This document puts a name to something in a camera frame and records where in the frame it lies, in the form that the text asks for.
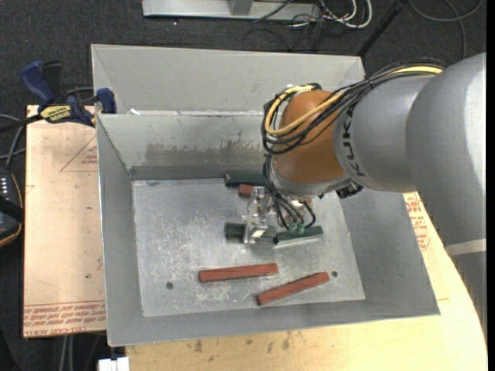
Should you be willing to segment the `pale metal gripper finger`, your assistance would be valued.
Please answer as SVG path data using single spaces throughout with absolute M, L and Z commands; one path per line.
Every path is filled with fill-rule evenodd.
M 255 243 L 269 242 L 272 243 L 277 235 L 277 229 L 273 225 L 261 224 L 254 229 Z
M 255 234 L 258 231 L 258 209 L 254 208 L 248 211 L 243 216 L 243 222 L 245 225 L 243 234 L 244 243 L 254 243 L 256 241 Z

